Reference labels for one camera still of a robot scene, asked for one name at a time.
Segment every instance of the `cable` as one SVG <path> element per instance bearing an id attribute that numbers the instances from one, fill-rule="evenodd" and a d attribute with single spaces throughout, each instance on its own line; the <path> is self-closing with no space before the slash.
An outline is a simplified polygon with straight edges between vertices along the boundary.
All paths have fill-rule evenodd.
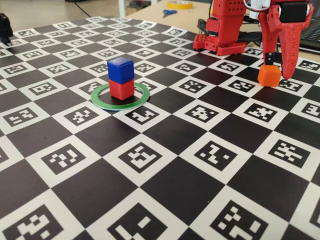
<path id="1" fill-rule="evenodd" d="M 84 12 L 89 18 L 91 18 L 91 16 L 85 12 L 85 10 L 83 10 L 75 1 L 74 1 L 74 4 L 82 11 Z"/>
<path id="2" fill-rule="evenodd" d="M 243 0 L 243 4 L 247 9 L 249 9 L 252 12 L 256 12 L 256 13 L 265 12 L 270 8 L 269 6 L 268 7 L 263 7 L 263 8 L 253 8 L 253 7 L 251 7 L 251 6 L 249 6 L 247 4 L 246 0 Z"/>
<path id="3" fill-rule="evenodd" d="M 210 8 L 209 8 L 209 18 L 211 18 L 211 7 L 212 7 L 214 1 L 215 1 L 215 0 L 212 0 L 212 1 L 211 1 L 211 4 L 210 4 Z"/>

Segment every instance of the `stacked cubes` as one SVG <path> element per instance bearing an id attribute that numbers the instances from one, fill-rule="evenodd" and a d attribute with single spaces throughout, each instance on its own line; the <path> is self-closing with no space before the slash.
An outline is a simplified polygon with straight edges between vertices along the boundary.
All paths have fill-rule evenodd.
<path id="1" fill-rule="evenodd" d="M 107 62 L 110 95 L 125 100 L 135 93 L 134 62 L 125 57 L 118 57 Z"/>

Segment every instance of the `black object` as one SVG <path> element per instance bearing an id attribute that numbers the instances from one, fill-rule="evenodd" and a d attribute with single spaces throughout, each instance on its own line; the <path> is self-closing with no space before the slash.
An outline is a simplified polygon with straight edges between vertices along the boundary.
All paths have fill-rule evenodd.
<path id="1" fill-rule="evenodd" d="M 0 13 L 0 41 L 4 44 L 9 44 L 11 42 L 9 37 L 12 36 L 13 32 L 9 18 L 4 13 Z"/>
<path id="2" fill-rule="evenodd" d="M 262 32 L 253 31 L 253 32 L 240 32 L 238 43 L 240 42 L 254 42 L 261 43 L 262 42 Z"/>
<path id="3" fill-rule="evenodd" d="M 266 53 L 265 54 L 265 65 L 273 65 L 275 62 L 275 58 L 276 58 L 275 52 Z"/>
<path id="4" fill-rule="evenodd" d="M 308 8 L 306 1 L 281 2 L 280 6 L 282 23 L 303 23 L 305 21 Z"/>
<path id="5" fill-rule="evenodd" d="M 207 22 L 203 19 L 198 19 L 198 25 L 197 25 L 197 28 L 204 32 L 204 34 L 206 36 L 209 36 L 209 31 L 206 29 L 206 26 L 207 26 Z"/>

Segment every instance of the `orange cube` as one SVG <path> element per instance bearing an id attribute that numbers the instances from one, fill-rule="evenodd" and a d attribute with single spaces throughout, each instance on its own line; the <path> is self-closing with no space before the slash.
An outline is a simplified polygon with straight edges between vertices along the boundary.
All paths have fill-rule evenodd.
<path id="1" fill-rule="evenodd" d="M 281 70 L 276 65 L 262 65 L 258 81 L 263 87 L 278 87 L 281 75 Z"/>

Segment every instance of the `black cable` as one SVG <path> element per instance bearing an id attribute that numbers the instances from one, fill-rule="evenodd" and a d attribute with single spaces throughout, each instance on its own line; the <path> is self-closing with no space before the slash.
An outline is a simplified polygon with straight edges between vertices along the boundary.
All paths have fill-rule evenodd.
<path id="1" fill-rule="evenodd" d="M 89 18 L 91 18 L 91 16 L 85 12 L 85 10 L 83 10 L 75 1 L 74 1 L 74 4 L 82 11 L 84 12 Z"/>
<path id="2" fill-rule="evenodd" d="M 214 2 L 214 0 L 211 0 L 211 3 L 210 3 L 210 8 L 209 8 L 209 18 L 211 18 L 211 7 L 212 7 L 212 3 Z"/>

